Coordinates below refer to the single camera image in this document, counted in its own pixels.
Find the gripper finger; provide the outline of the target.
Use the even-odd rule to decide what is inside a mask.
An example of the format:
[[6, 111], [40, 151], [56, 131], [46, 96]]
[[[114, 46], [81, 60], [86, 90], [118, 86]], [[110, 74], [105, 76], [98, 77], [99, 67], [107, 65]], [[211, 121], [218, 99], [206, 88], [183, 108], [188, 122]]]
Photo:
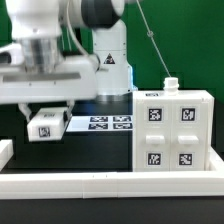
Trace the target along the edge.
[[25, 116], [27, 122], [30, 122], [30, 116], [32, 114], [30, 108], [26, 103], [19, 103], [18, 108], [21, 111], [21, 113]]
[[67, 102], [67, 108], [66, 110], [63, 112], [63, 121], [64, 121], [64, 125], [67, 125], [72, 117], [72, 110], [75, 106], [75, 101], [74, 100], [70, 100]]

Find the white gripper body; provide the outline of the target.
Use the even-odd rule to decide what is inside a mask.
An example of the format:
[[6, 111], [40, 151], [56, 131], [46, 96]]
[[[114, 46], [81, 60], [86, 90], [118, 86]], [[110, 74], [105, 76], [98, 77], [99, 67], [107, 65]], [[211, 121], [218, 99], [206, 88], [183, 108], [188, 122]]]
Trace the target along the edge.
[[0, 104], [94, 99], [97, 67], [85, 56], [67, 57], [52, 73], [0, 72]]

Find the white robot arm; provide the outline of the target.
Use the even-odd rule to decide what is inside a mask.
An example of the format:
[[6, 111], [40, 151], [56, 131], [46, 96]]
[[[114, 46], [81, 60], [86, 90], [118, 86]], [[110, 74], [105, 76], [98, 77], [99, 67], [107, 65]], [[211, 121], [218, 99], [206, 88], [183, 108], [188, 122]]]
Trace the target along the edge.
[[[25, 108], [36, 102], [89, 100], [101, 93], [96, 76], [122, 38], [116, 27], [126, 0], [5, 0], [13, 43], [0, 48], [11, 63], [0, 68], [0, 104]], [[86, 27], [93, 32], [94, 53], [63, 56], [61, 28]]]

